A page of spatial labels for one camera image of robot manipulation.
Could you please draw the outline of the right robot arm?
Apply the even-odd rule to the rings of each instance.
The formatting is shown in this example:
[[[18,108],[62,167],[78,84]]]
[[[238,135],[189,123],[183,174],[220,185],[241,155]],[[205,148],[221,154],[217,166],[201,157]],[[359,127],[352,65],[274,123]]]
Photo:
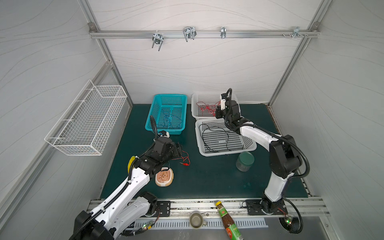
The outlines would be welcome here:
[[[232,99],[232,95],[231,88],[221,94],[216,118],[224,119],[226,128],[253,140],[269,152],[271,177],[258,205],[264,214],[272,215],[283,204],[289,182],[304,178],[310,173],[310,163],[292,136],[274,134],[243,117],[239,104]]]

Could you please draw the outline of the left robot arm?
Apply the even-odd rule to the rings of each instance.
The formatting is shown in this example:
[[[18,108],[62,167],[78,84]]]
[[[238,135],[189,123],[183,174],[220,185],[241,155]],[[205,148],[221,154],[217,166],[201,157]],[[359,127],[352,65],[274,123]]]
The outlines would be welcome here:
[[[168,132],[158,131],[153,116],[150,123],[155,134],[152,145],[130,160],[128,177],[109,197],[89,213],[78,214],[71,240],[115,240],[138,218],[155,212],[157,197],[148,192],[136,194],[166,163],[181,158],[183,151]]]

